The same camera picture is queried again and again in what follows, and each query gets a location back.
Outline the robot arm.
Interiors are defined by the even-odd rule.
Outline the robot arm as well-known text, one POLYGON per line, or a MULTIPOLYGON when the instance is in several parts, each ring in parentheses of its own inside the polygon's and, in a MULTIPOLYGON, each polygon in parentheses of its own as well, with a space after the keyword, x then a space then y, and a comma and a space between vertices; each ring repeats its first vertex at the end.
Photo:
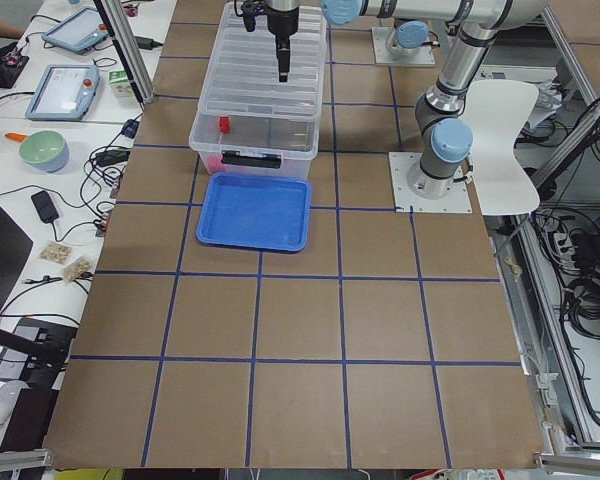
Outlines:
POLYGON ((436 80, 416 104, 416 120, 424 143, 417 173, 427 180, 446 181, 470 147, 458 153, 436 145, 439 125, 458 117, 466 92, 496 34, 522 26, 547 6, 545 1, 323 1, 323 16, 345 25, 360 16, 432 19, 456 25, 456 40, 436 80))

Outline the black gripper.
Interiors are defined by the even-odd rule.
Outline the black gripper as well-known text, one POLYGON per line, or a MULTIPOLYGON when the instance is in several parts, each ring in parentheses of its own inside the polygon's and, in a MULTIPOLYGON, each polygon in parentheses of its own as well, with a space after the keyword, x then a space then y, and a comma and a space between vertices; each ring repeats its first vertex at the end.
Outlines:
POLYGON ((278 79, 285 83, 290 70, 290 40, 298 30, 299 0, 266 0, 267 28, 276 38, 278 79))

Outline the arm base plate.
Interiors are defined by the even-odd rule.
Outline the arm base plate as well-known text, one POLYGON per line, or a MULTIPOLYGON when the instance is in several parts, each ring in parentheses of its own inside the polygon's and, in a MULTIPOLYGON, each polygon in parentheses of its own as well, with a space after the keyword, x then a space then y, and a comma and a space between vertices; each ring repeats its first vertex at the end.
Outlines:
POLYGON ((390 152, 395 210, 401 213, 471 214, 468 181, 460 167, 447 179, 427 176, 418 152, 390 152))
POLYGON ((420 45, 409 47, 399 42, 399 32, 394 27, 373 27, 371 30, 375 63, 385 66, 432 68, 435 65, 433 49, 428 45, 429 30, 424 28, 423 34, 416 39, 423 39, 420 45))

